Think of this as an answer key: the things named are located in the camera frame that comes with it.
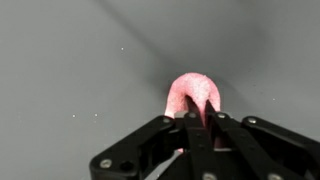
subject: bolt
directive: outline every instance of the bolt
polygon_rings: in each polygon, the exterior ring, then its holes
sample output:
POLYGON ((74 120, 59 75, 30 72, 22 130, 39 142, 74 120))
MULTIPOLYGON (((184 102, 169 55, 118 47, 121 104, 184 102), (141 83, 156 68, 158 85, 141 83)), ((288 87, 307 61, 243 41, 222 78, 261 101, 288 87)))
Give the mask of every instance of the bolt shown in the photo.
POLYGON ((268 180, 283 180, 283 178, 278 174, 270 173, 268 175, 268 180))
POLYGON ((189 117, 195 118, 195 117, 197 117, 197 115, 195 113, 189 113, 189 117))
POLYGON ((204 173, 202 180, 217 180, 217 177, 212 173, 204 173))
POLYGON ((219 114, 218 114, 218 117, 223 119, 223 118, 225 118, 225 117, 226 117, 226 115, 225 115, 225 114, 223 114, 223 113, 219 113, 219 114))
POLYGON ((164 123, 169 123, 169 122, 170 122, 170 120, 169 120, 169 119, 167 119, 167 118, 164 118, 164 119, 163 119, 163 122, 164 122, 164 123))
POLYGON ((111 165, 112 165, 111 159, 104 159, 100 162, 100 167, 104 169, 110 168, 111 165))
POLYGON ((249 121, 249 123, 252 123, 252 124, 257 123, 257 120, 254 118, 249 118, 248 121, 249 121))

